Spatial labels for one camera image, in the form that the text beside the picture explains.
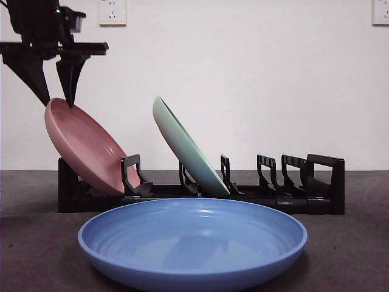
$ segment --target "electrical outlet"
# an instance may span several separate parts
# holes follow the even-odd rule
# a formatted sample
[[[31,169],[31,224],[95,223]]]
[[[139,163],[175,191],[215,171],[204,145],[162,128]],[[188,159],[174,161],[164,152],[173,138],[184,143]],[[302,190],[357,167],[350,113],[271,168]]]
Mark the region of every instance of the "electrical outlet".
[[[373,26],[389,26],[389,0],[373,0]]]
[[[100,26],[125,26],[126,0],[99,0]]]

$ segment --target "mint green plate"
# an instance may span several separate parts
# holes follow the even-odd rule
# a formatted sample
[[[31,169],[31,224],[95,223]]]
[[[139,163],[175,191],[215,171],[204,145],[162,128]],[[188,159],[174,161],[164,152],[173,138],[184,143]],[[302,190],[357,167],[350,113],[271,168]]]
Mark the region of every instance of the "mint green plate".
[[[229,190],[167,104],[157,97],[153,116],[159,131],[190,175],[209,194],[227,197]]]

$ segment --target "dish rack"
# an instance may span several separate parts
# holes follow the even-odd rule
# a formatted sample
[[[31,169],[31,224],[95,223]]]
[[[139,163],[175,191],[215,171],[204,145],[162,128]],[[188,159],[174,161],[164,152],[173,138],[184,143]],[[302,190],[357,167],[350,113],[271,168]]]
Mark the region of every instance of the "dish rack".
[[[230,195],[228,200],[245,201],[271,207],[288,214],[345,214],[345,161],[342,158],[308,154],[307,158],[282,155],[284,184],[277,183],[274,158],[257,155],[258,185],[246,186],[231,182],[230,159],[221,155],[223,182]],[[179,162],[180,184],[153,184],[142,175],[140,155],[124,157],[122,182],[124,196],[114,197],[99,193],[66,164],[58,160],[58,212],[100,212],[127,204],[165,198],[214,198],[205,193],[185,167]],[[314,165],[332,168],[330,183],[315,178]],[[133,187],[127,179],[128,167],[135,165],[140,185]],[[302,185],[296,184],[288,175],[287,165],[300,169]],[[270,182],[262,167],[270,170]]]

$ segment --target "dark countertop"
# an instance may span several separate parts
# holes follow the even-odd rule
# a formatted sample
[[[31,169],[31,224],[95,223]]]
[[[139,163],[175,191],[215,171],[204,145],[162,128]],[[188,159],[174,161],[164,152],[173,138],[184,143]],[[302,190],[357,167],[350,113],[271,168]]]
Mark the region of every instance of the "dark countertop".
[[[174,183],[176,172],[145,172]],[[328,173],[317,176],[328,179]],[[255,184],[256,172],[232,173]],[[284,274],[248,291],[389,291],[389,172],[346,172],[346,215],[294,215],[305,251]],[[77,243],[96,213],[57,213],[57,172],[1,172],[0,289],[135,291],[96,271]]]

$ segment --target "plate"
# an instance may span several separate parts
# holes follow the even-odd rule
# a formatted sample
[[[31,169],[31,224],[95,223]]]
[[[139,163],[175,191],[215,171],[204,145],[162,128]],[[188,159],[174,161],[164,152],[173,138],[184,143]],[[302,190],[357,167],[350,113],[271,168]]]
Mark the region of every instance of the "plate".
[[[119,207],[85,223],[78,242],[91,264],[142,291],[239,291],[286,271],[305,227],[240,201],[178,198]]]
[[[44,112],[47,133],[67,164],[93,188],[111,196],[122,196],[120,161],[126,156],[115,140],[91,116],[64,99],[51,99]],[[128,181],[140,184],[135,168]]]
[[[167,144],[196,182],[209,195],[227,197],[230,192],[223,181],[160,97],[154,101],[153,116]]]

